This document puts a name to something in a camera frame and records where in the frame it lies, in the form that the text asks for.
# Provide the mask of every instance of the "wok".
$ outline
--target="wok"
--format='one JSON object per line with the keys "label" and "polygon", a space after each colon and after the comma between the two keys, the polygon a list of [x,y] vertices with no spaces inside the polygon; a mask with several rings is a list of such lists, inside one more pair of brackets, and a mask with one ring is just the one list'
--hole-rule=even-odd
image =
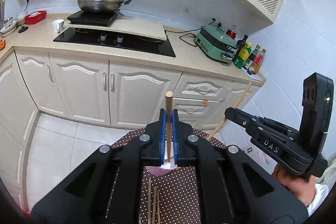
{"label": "wok", "polygon": [[122,5],[129,4],[132,0],[77,0],[78,6],[85,12],[113,12],[118,10]]}

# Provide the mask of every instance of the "gas stove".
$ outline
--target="gas stove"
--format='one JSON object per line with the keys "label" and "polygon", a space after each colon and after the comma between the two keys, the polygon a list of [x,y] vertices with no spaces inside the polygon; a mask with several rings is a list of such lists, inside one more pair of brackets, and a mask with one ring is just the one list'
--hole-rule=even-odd
{"label": "gas stove", "polygon": [[157,39],[132,34],[68,28],[56,37],[54,41],[123,48],[127,50],[176,57],[168,38],[166,41],[158,41]]}
{"label": "gas stove", "polygon": [[116,10],[110,13],[89,13],[84,11],[79,11],[73,15],[68,16],[68,20],[71,24],[80,25],[95,25],[95,26],[105,26],[111,25],[112,21],[117,17],[120,10]]}

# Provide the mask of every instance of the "green appliance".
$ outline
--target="green appliance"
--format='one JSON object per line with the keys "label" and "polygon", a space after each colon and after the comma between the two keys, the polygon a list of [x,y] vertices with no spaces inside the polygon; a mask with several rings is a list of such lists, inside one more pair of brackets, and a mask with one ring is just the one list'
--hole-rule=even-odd
{"label": "green appliance", "polygon": [[235,40],[214,25],[202,27],[195,43],[207,57],[223,64],[229,64],[237,52]]}

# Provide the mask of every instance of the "red basket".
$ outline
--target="red basket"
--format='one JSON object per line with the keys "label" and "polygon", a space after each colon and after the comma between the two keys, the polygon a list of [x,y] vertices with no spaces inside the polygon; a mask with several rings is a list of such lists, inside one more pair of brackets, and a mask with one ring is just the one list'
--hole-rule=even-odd
{"label": "red basket", "polygon": [[26,24],[27,25],[36,24],[36,23],[40,22],[41,20],[45,19],[46,14],[47,14],[47,11],[33,12],[30,15],[25,16]]}

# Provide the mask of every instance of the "chopstick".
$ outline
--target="chopstick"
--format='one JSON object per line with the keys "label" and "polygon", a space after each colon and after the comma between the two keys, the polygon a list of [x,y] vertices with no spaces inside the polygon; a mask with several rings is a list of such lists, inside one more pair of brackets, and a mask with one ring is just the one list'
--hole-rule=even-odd
{"label": "chopstick", "polygon": [[173,93],[171,91],[166,92],[166,132],[167,132],[167,157],[170,162],[171,153],[171,115],[173,108]]}
{"label": "chopstick", "polygon": [[157,186],[154,186],[154,199],[153,199],[153,217],[152,217],[152,224],[155,223],[156,191],[157,191]]}
{"label": "chopstick", "polygon": [[148,224],[151,224],[151,179],[148,179]]}
{"label": "chopstick", "polygon": [[160,198],[159,190],[157,190],[157,224],[160,224]]}
{"label": "chopstick", "polygon": [[[245,97],[246,93],[248,92],[250,86],[252,85],[251,82],[246,86],[244,92],[241,94],[241,96],[238,98],[237,102],[232,106],[233,108],[237,108],[240,102],[243,100]],[[223,126],[223,124],[227,121],[227,118],[224,117],[224,119],[218,124],[218,126],[211,132],[211,134],[206,137],[206,139],[209,141],[217,132],[218,130]]]}

